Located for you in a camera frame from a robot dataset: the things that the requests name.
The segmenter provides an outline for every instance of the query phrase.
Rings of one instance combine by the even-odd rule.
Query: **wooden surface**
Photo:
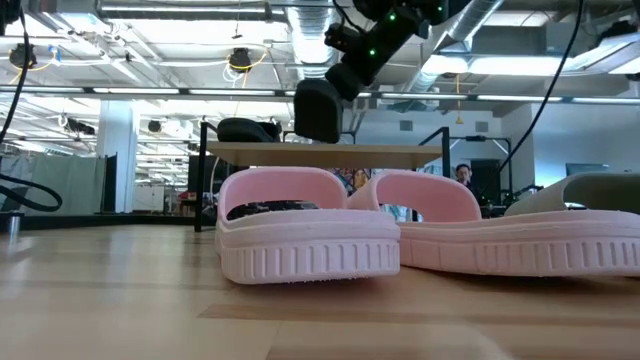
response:
[[[210,142],[207,150],[236,166],[415,169],[442,156],[437,146]]]
[[[213,233],[0,240],[0,359],[640,359],[640,279],[225,280]]]

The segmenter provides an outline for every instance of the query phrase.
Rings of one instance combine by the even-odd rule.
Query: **yellow cable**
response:
[[[231,58],[231,55],[227,56],[227,63],[229,64],[229,67],[231,67],[232,69],[236,69],[236,70],[248,70],[251,69],[252,67],[259,65],[260,63],[262,63],[262,61],[264,60],[264,58],[267,56],[267,52],[265,51],[264,54],[262,54],[262,57],[260,58],[260,60],[258,60],[257,62],[251,64],[251,65],[247,65],[247,66],[235,66],[232,65],[229,62],[229,59]]]
[[[244,89],[244,86],[247,85],[247,79],[249,78],[249,72],[247,71],[247,73],[244,74],[244,80],[242,81],[242,88]],[[238,114],[238,109],[240,108],[240,101],[238,101],[238,103],[236,104],[236,111],[233,112],[233,117],[236,117],[236,114]]]

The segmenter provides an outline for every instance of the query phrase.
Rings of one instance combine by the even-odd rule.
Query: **table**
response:
[[[198,164],[195,231],[202,231],[204,157]],[[437,146],[225,143],[209,142],[206,150],[233,166],[310,166],[319,168],[413,170],[442,156]]]
[[[0,238],[3,360],[640,359],[640,279],[402,268],[243,286],[222,275],[210,231],[21,236]]]

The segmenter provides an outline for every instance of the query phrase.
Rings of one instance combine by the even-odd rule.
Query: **ceiling light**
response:
[[[137,166],[139,168],[165,168],[166,166],[164,166],[164,164],[158,164],[158,163],[138,163]]]
[[[229,89],[229,90],[214,90],[214,89],[192,89],[189,92],[193,95],[226,95],[226,96],[274,96],[276,94],[273,90],[243,90],[243,89]]]
[[[479,95],[478,100],[484,101],[514,101],[514,102],[542,102],[544,96],[517,96],[517,95]],[[549,102],[559,102],[561,97],[550,97]]]
[[[422,66],[422,72],[425,74],[463,74],[467,71],[469,71],[467,60],[442,55],[432,55]]]
[[[600,104],[600,105],[640,105],[640,98],[573,98],[578,104]]]
[[[159,173],[174,173],[174,174],[180,174],[185,172],[185,170],[179,170],[179,169],[168,169],[168,168],[164,168],[164,169],[150,169],[150,171],[152,172],[159,172]]]
[[[27,136],[27,134],[23,133],[20,130],[15,130],[15,129],[7,129],[7,134],[11,134],[11,135],[16,135],[16,136]]]
[[[144,11],[144,12],[227,12],[227,13],[264,13],[263,10],[257,9],[247,9],[247,8],[223,8],[217,6],[171,6],[171,7],[162,7],[162,6],[103,6],[101,8],[102,11]],[[283,10],[272,10],[273,14],[283,15]]]
[[[381,95],[383,99],[409,99],[409,100],[467,100],[467,95],[457,94],[409,94],[409,93],[383,93]]]
[[[94,88],[93,91],[99,94],[176,95],[180,93],[180,90],[178,89],[158,89],[158,88]]]
[[[551,76],[562,59],[557,57],[481,57],[469,65],[469,72],[483,75]]]
[[[35,152],[44,152],[45,151],[44,146],[29,142],[29,141],[16,140],[16,141],[14,141],[14,143],[17,145],[18,148],[20,148],[22,150],[35,151]]]
[[[15,92],[15,86],[0,86],[0,91]],[[48,86],[25,86],[22,88],[24,93],[83,93],[82,88],[77,87],[48,87]]]

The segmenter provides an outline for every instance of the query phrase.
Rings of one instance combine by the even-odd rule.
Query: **ceiling pipe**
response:
[[[326,5],[330,0],[301,0],[300,3]],[[335,49],[324,44],[324,32],[334,22],[337,13],[332,7],[291,7],[286,9],[291,24],[291,39],[296,63],[324,65],[298,69],[298,77],[322,78],[335,62]]]
[[[503,2],[504,0],[471,0],[458,15],[447,23],[449,25],[445,28],[444,32],[436,39],[430,41],[432,48],[429,52],[433,54],[433,52],[447,46],[459,42],[468,42],[473,35],[480,30],[489,17],[498,10]],[[413,79],[403,87],[402,91],[425,93],[431,89],[440,75],[442,74],[424,72],[421,69]],[[391,110],[406,112],[410,109],[415,109],[416,106],[419,107],[419,105],[420,104],[404,102],[390,105],[389,108]]]
[[[303,78],[321,78],[335,62],[335,50],[324,44],[324,32],[337,22],[337,13],[330,0],[298,0],[285,7],[272,8],[269,2],[262,6],[239,3],[221,5],[163,5],[149,2],[100,2],[98,14],[103,19],[167,19],[167,20],[230,20],[271,21],[288,23],[296,62],[322,64],[316,69],[300,69]]]

